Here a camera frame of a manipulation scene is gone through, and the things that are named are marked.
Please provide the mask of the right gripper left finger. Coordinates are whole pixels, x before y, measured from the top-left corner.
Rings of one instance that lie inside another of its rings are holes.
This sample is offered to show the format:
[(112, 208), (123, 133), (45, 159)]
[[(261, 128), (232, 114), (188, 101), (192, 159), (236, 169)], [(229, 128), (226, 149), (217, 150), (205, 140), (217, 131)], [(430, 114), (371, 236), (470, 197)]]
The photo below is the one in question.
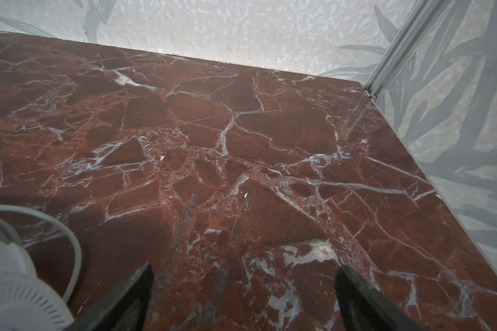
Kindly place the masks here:
[(149, 309), (154, 274), (150, 263), (140, 266), (67, 330), (142, 330)]

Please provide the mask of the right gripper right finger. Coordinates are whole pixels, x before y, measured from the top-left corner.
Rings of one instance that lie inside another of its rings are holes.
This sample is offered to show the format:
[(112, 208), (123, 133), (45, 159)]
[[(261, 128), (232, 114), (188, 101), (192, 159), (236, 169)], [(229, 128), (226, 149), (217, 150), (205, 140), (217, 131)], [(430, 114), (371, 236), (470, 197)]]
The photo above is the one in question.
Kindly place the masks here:
[(349, 266), (339, 267), (334, 288), (347, 330), (422, 330)]

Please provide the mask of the white headphones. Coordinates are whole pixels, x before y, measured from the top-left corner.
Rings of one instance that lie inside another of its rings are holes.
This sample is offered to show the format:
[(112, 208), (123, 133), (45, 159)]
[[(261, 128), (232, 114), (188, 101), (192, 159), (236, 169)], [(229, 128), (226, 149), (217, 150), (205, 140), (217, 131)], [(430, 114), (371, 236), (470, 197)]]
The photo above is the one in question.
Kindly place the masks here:
[(65, 330), (65, 301), (37, 276), (16, 230), (0, 219), (0, 330)]

